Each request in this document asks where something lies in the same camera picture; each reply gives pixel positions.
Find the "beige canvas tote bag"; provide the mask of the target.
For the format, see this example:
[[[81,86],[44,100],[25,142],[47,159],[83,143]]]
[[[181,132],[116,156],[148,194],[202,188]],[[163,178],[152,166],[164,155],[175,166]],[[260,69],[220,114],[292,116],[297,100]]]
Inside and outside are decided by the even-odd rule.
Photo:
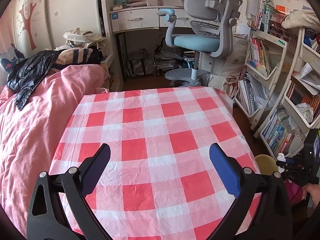
[[[89,48],[97,47],[101,51],[107,49],[106,38],[92,31],[81,31],[80,28],[69,30],[64,33],[63,38],[65,44],[56,47],[55,50],[71,49],[71,48]]]

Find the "clear storage bag under desk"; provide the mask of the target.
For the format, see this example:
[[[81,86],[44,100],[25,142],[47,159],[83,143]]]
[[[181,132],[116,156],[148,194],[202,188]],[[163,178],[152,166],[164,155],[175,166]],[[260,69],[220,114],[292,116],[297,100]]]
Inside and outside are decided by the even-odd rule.
[[[125,71],[129,77],[152,75],[154,73],[153,57],[145,48],[129,53]]]

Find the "white rolling book cart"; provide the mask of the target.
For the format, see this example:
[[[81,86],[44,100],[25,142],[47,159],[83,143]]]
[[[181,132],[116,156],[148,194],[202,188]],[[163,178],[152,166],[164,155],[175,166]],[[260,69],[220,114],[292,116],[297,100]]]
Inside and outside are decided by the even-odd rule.
[[[244,67],[235,96],[235,120],[254,155],[277,155],[287,147],[287,132],[272,121],[299,60],[303,35],[298,28],[285,29],[276,15],[288,16],[307,6],[319,14],[319,0],[243,0],[240,7],[246,19],[239,27],[249,29]]]

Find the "pink bed duvet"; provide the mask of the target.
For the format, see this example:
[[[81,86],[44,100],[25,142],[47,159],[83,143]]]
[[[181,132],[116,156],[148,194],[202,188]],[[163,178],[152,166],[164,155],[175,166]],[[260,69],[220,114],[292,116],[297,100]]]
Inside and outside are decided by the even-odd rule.
[[[64,130],[85,95],[109,77],[106,65],[71,65],[47,75],[20,111],[16,93],[1,91],[1,206],[17,230],[27,235],[31,195],[48,171]]]

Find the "white desk with drawers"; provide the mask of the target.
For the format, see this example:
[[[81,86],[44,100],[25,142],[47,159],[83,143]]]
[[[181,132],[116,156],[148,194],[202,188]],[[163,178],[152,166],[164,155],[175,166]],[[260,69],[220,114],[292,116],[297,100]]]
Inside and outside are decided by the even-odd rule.
[[[165,6],[135,7],[113,11],[113,0],[101,0],[109,55],[107,64],[113,73],[112,90],[121,90],[126,80],[119,37],[128,31],[158,30],[166,24],[157,12]]]

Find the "white wardrobe with tree decal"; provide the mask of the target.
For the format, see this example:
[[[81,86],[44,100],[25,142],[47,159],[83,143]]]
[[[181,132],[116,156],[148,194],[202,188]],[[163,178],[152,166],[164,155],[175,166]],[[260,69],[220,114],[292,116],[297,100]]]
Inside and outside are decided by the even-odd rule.
[[[1,54],[12,43],[24,57],[55,49],[76,28],[101,34],[99,0],[11,0],[1,16]]]

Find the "white tissue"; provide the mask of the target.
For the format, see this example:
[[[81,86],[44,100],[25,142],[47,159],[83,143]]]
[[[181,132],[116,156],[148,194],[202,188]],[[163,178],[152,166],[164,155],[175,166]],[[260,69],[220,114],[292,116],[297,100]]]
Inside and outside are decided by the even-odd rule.
[[[277,155],[277,161],[286,161],[285,155],[283,153],[278,153]]]

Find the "grey blue desk chair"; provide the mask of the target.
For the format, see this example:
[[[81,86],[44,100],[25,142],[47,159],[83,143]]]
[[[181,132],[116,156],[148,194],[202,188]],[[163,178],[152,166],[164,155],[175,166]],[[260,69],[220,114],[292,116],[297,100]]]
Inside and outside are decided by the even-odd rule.
[[[194,65],[168,71],[165,78],[172,84],[198,87],[208,72],[199,69],[200,53],[213,58],[226,58],[233,52],[233,27],[240,17],[242,0],[184,0],[185,12],[193,18],[193,34],[175,34],[178,17],[172,9],[161,9],[157,15],[168,22],[165,43],[195,52]]]

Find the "cartoon whale cushion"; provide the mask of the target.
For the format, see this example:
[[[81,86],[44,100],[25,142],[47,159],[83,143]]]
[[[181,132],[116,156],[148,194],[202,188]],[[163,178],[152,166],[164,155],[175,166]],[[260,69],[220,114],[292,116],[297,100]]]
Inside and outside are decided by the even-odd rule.
[[[1,67],[6,73],[9,73],[16,64],[25,59],[24,54],[20,52],[12,43],[7,52],[4,52],[0,56]]]

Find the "beige black striped pillow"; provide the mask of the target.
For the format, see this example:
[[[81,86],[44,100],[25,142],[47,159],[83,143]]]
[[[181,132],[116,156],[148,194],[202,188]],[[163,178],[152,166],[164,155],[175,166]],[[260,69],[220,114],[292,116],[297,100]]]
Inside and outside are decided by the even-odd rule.
[[[100,64],[102,60],[103,54],[97,47],[76,47],[61,50],[53,66],[54,68],[62,69],[70,65]]]

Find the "red white checkered tablecloth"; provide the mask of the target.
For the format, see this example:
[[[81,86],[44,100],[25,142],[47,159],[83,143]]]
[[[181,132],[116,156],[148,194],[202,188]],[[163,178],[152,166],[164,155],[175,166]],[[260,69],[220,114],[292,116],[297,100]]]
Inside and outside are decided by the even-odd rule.
[[[209,87],[84,96],[50,174],[79,166],[104,143],[111,159],[86,201],[113,239],[206,239],[234,200],[210,161],[213,143],[259,170],[230,98]]]

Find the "black puffer jacket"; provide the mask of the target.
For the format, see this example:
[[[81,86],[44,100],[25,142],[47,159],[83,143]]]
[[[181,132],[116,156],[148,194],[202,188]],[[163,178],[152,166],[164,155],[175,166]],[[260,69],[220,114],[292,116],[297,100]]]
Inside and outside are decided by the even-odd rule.
[[[45,78],[61,50],[43,50],[14,66],[8,74],[7,87],[16,94],[15,105],[21,111],[31,93]]]

